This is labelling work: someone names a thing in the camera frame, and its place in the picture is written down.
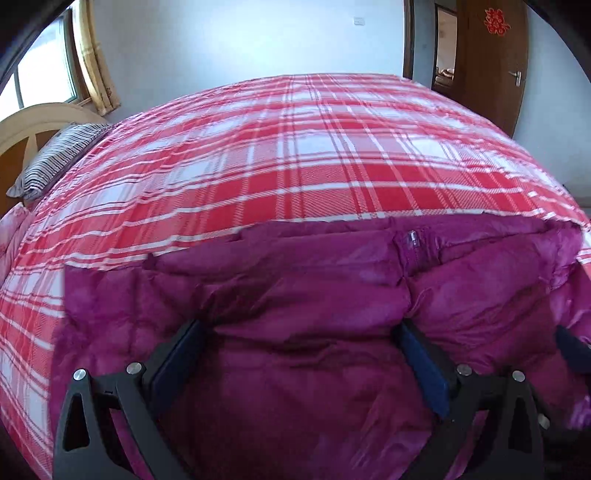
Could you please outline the red double happiness decal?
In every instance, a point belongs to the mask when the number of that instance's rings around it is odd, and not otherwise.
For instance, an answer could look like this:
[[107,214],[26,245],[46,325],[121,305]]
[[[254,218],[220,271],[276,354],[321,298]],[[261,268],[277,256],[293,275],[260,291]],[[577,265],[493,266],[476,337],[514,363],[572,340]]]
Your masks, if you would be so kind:
[[502,9],[489,7],[485,9],[484,25],[491,35],[504,37],[511,29],[511,25],[505,19]]

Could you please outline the red white plaid bedsheet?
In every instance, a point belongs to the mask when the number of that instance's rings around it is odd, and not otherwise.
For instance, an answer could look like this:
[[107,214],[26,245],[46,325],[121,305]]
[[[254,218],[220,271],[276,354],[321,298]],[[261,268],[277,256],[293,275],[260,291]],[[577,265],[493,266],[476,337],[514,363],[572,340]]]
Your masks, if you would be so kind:
[[115,267],[270,220],[481,213],[590,227],[493,123],[394,75],[255,79],[131,116],[36,205],[1,282],[2,423],[49,478],[65,265]]

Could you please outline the magenta quilted down jacket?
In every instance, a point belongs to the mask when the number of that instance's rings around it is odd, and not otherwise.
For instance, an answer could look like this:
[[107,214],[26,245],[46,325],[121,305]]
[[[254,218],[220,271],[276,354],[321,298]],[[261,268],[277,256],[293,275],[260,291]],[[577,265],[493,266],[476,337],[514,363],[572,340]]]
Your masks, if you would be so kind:
[[66,266],[49,415],[199,318],[215,336],[162,427],[202,479],[396,479],[433,417],[388,339],[411,319],[538,393],[559,326],[590,337],[579,226],[494,215],[270,222],[111,270]]

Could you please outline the striped grey pillow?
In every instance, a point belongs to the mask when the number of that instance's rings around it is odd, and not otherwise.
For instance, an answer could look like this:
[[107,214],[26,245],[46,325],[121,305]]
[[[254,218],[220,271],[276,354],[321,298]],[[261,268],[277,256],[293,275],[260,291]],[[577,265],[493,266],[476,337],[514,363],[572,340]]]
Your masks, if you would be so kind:
[[111,129],[99,123],[66,125],[33,157],[6,196],[25,203],[40,199]]

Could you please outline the window with metal frame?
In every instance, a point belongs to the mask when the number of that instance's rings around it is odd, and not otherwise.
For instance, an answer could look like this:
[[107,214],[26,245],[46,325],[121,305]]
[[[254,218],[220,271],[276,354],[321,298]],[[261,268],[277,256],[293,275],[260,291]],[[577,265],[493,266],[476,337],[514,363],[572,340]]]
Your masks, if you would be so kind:
[[89,98],[69,6],[34,41],[1,90],[1,119],[38,104],[80,104]]

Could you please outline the right yellow curtain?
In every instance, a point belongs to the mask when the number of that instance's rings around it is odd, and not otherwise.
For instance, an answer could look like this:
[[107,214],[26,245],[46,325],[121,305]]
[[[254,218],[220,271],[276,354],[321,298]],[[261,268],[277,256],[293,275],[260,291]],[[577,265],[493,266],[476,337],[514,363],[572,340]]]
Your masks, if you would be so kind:
[[104,116],[116,110],[121,101],[95,31],[93,2],[74,1],[72,22],[74,44],[84,85],[97,113]]

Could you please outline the dark brown door frame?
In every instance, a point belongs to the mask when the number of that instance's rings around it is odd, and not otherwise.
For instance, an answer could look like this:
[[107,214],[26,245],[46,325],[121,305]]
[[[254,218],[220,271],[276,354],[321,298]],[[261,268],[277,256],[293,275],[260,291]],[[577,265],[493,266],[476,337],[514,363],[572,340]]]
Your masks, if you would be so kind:
[[450,96],[457,54],[457,2],[405,1],[404,16],[403,76]]

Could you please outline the pink floral folded quilt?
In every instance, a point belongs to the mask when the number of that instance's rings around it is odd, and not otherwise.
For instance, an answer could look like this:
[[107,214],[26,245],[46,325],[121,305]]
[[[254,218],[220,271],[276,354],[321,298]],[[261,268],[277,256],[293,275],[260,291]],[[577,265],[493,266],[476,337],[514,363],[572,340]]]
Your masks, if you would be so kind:
[[5,282],[34,215],[22,203],[15,205],[1,219],[0,285]]

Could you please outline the brown wooden door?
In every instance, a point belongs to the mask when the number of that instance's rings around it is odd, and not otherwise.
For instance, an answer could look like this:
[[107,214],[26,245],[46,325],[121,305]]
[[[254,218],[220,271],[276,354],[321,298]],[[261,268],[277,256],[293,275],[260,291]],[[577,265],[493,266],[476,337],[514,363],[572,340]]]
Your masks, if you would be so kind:
[[[504,37],[491,35],[485,9],[502,9],[511,29]],[[454,99],[513,136],[525,85],[517,88],[508,71],[528,68],[528,18],[521,0],[466,0],[457,3],[458,39]]]

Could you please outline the cream and brown headboard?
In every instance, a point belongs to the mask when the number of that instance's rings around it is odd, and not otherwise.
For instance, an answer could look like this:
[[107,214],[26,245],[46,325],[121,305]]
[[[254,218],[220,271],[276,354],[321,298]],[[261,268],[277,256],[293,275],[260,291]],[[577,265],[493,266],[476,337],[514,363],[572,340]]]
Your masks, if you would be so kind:
[[1,121],[1,216],[19,202],[9,198],[7,190],[38,151],[70,123],[107,124],[107,120],[79,105],[45,103],[19,110]]

